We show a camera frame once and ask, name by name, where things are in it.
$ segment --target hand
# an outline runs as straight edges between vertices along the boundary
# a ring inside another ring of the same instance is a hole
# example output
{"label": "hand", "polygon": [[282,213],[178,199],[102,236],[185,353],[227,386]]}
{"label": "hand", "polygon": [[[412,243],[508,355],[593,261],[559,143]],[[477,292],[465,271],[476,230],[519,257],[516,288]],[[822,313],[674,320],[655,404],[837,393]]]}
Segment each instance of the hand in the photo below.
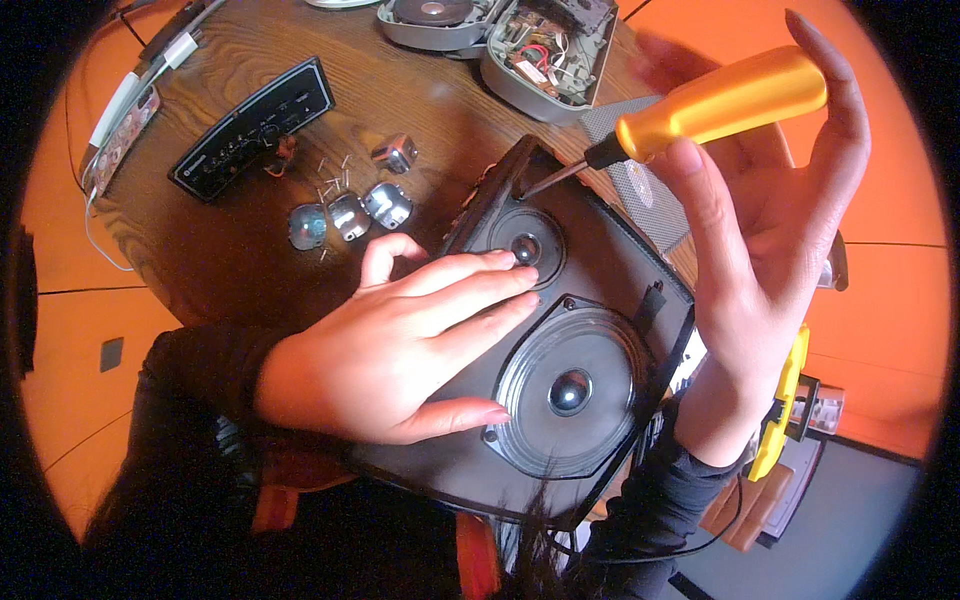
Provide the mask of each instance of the hand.
{"label": "hand", "polygon": [[493,251],[445,256],[390,281],[395,256],[427,254],[401,233],[371,241],[353,297],[274,348],[257,386],[263,419],[379,444],[510,419],[488,398],[424,402],[533,313],[537,294],[524,292],[536,269],[514,269],[511,252]]}
{"label": "hand", "polygon": [[[697,249],[697,327],[708,362],[687,390],[675,437],[701,461],[731,464],[769,410],[840,219],[866,168],[870,129],[847,61],[799,14],[787,28],[823,71],[828,120],[794,168],[780,128],[698,147],[674,142],[651,169],[684,206]],[[717,64],[646,34],[640,76],[657,92]]]}

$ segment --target gray plastic casing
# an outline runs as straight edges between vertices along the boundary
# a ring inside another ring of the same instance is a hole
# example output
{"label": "gray plastic casing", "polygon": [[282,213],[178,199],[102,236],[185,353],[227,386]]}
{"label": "gray plastic casing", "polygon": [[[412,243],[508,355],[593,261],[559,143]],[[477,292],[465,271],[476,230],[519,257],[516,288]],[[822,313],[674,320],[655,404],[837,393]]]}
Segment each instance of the gray plastic casing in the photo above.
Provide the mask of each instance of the gray plastic casing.
{"label": "gray plastic casing", "polygon": [[519,0],[514,0],[492,27],[487,38],[487,52],[480,62],[480,75],[493,93],[538,121],[561,126],[573,125],[585,112],[593,108],[597,91],[600,89],[600,83],[603,79],[604,67],[607,64],[607,54],[613,41],[619,8],[613,8],[606,25],[600,28],[603,30],[601,37],[606,43],[597,50],[593,65],[589,70],[596,81],[587,91],[587,103],[572,107],[551,98],[538,87],[518,76],[513,70],[504,66],[502,58],[498,56],[503,55],[502,47],[504,43],[502,39],[504,32],[507,23],[516,13],[518,4]]}
{"label": "gray plastic casing", "polygon": [[396,0],[380,5],[376,10],[376,18],[383,28],[384,35],[400,45],[421,48],[421,50],[451,52],[469,48],[483,37],[507,1],[494,0],[492,8],[482,19],[455,27],[430,27],[395,21],[393,15]]}

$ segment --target yellow tool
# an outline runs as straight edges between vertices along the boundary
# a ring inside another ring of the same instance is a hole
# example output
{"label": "yellow tool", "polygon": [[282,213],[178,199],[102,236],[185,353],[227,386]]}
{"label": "yellow tool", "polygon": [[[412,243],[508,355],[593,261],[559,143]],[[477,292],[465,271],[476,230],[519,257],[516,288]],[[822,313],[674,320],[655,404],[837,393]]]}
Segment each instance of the yellow tool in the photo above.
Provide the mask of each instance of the yellow tool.
{"label": "yellow tool", "polygon": [[646,110],[620,116],[613,132],[587,148],[583,160],[531,185],[521,199],[587,167],[606,169],[629,158],[649,162],[680,136],[702,144],[826,103],[827,81],[813,60],[797,46],[774,48],[683,84]]}
{"label": "yellow tool", "polygon": [[[783,371],[780,372],[780,383],[777,384],[777,392],[774,398],[779,400],[778,406],[782,403],[782,411],[778,420],[771,420],[766,424],[763,430],[763,438],[760,440],[759,449],[756,452],[754,465],[750,469],[747,479],[756,481],[770,472],[777,461],[780,459],[780,452],[783,451],[783,444],[787,438],[787,423],[790,422],[790,413],[793,411],[793,400],[797,395],[797,383],[800,381],[800,371],[806,364],[806,349],[810,343],[810,329],[806,323],[800,326],[800,333],[793,341],[793,347],[790,354],[783,363]],[[804,416],[802,421],[802,433],[806,431],[805,424],[810,420],[809,409],[813,408],[816,402],[819,382],[808,394],[810,398],[806,401]]]}

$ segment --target red wire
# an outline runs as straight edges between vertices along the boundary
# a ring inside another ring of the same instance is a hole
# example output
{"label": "red wire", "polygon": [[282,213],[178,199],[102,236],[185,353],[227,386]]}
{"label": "red wire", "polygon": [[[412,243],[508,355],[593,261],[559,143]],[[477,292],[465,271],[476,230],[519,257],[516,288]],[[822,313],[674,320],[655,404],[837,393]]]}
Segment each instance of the red wire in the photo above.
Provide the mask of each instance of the red wire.
{"label": "red wire", "polygon": [[534,50],[536,50],[537,52],[539,52],[539,53],[542,54],[542,56],[540,57],[540,60],[538,60],[538,61],[534,64],[534,67],[536,67],[536,68],[538,68],[540,71],[543,71],[544,73],[546,73],[547,57],[550,56],[550,51],[547,50],[545,46],[541,46],[540,44],[528,44],[528,45],[523,46],[522,48],[520,48],[520,52],[519,52],[519,53],[520,53],[520,54],[523,54],[523,52],[524,52],[525,50],[529,50],[530,48],[533,48]]}

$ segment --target speaker driver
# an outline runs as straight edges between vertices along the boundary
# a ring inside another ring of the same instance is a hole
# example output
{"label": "speaker driver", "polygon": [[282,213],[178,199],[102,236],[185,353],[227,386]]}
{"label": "speaker driver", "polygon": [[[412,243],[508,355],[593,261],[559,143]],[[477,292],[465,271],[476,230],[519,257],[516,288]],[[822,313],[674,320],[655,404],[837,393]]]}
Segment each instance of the speaker driver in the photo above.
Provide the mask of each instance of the speaker driver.
{"label": "speaker driver", "polygon": [[522,266],[536,267],[540,278],[533,289],[546,287],[566,261],[566,244],[560,225],[535,208],[515,208],[493,226],[490,249],[502,248],[516,256]]}
{"label": "speaker driver", "polygon": [[494,397],[513,419],[484,441],[528,475],[590,477],[629,433],[650,365],[624,316],[565,296],[507,361]]}
{"label": "speaker driver", "polygon": [[472,10],[470,0],[396,0],[394,3],[398,20],[430,27],[459,25]]}

